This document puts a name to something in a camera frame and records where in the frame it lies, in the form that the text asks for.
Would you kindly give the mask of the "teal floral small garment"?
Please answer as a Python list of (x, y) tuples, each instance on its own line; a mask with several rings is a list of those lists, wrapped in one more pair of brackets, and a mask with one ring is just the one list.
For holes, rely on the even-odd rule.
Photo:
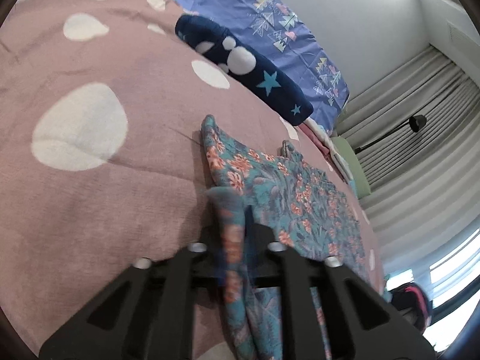
[(382, 290), (373, 228), (356, 196), (335, 184), (332, 168), (310, 165), (289, 141), (278, 155), (254, 150), (221, 130), (211, 115), (201, 135), (214, 182), (208, 199), (220, 220), (226, 262), (226, 322), (238, 359), (282, 357), (280, 293), (253, 285), (247, 207), (256, 223), (272, 228), (275, 241), (313, 260), (335, 256)]

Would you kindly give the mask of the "folded white grey clothes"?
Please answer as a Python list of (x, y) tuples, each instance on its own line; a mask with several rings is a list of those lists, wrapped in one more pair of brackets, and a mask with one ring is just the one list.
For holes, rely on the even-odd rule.
[(318, 125), (317, 122), (314, 121), (312, 118), (307, 118), (304, 121), (304, 124), (310, 127), (310, 129), (330, 148), (333, 160), (335, 161), (337, 166), (343, 170), (344, 175), (347, 178), (347, 183), (351, 183), (353, 181), (353, 176), (349, 169), (349, 166), (347, 165), (347, 162), (343, 159), (343, 157), (339, 154), (326, 130), (322, 126)]

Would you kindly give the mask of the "folded pink clothes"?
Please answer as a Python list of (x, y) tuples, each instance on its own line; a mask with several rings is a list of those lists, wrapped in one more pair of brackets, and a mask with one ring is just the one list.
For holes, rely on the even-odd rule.
[(347, 178), (344, 175), (343, 170), (338, 167), (335, 163), (335, 160), (333, 160), (330, 148), (306, 124), (301, 124), (298, 126), (298, 128), (310, 139), (310, 141), (318, 148), (318, 150), (320, 150), (332, 171), (335, 172), (343, 181), (347, 182)]

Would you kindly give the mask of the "pink polka dot bedspread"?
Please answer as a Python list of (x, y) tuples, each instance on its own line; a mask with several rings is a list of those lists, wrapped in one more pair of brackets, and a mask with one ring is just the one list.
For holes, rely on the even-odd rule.
[(320, 244), (383, 284), (366, 214), (310, 137), (174, 32), (173, 0), (17, 0), (1, 26), (1, 310), (33, 353), (134, 259), (210, 221), (200, 126), (258, 158), (290, 141), (345, 194)]

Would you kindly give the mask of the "green pillow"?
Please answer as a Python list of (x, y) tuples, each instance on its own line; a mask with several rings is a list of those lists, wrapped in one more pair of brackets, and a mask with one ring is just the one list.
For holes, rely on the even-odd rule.
[(348, 141), (343, 137), (334, 136), (332, 137), (332, 142), (334, 143), (334, 146), (336, 147), (339, 154), (343, 157), (343, 159), (349, 166), (349, 169), (353, 176), (353, 180), (355, 182), (356, 196), (361, 199), (370, 195), (370, 184), (368, 183), (364, 170), (360, 165), (359, 159), (357, 158), (354, 150), (352, 149)]

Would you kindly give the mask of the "grey curtain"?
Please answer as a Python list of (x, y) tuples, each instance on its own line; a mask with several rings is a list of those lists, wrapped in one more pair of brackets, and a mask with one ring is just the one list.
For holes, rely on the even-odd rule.
[(479, 216), (479, 87), (428, 47), (345, 106), (336, 130), (359, 154), (371, 194), (360, 201), (388, 272), (405, 269), (461, 234)]

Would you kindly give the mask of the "black floor lamp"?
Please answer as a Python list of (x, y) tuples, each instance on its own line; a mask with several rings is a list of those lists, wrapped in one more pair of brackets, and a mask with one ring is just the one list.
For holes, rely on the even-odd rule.
[(372, 146), (375, 146), (377, 143), (387, 139), (388, 137), (392, 136), (394, 133), (397, 133), (402, 128), (409, 128), (409, 130), (413, 133), (419, 133), (422, 129), (427, 125), (427, 118), (424, 115), (412, 115), (410, 116), (405, 122), (402, 124), (392, 128), (387, 133), (380, 136), (378, 139), (369, 142), (366, 145), (359, 146), (354, 149), (354, 153), (357, 155), (362, 153), (365, 150), (368, 150)]

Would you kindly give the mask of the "navy star fleece blanket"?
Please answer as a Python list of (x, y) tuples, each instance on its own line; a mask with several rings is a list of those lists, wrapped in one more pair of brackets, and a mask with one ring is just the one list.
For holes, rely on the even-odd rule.
[(291, 125), (304, 122), (313, 105), (301, 88), (270, 59), (242, 43), (224, 26), (202, 16), (181, 16), (176, 35), (241, 83)]

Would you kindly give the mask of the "blue tree print sheet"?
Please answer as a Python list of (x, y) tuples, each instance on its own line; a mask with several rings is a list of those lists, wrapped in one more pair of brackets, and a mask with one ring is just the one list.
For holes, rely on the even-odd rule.
[(312, 119), (331, 133), (349, 98), (343, 75), (312, 32), (281, 0), (175, 0), (227, 27), (269, 58), (312, 103)]

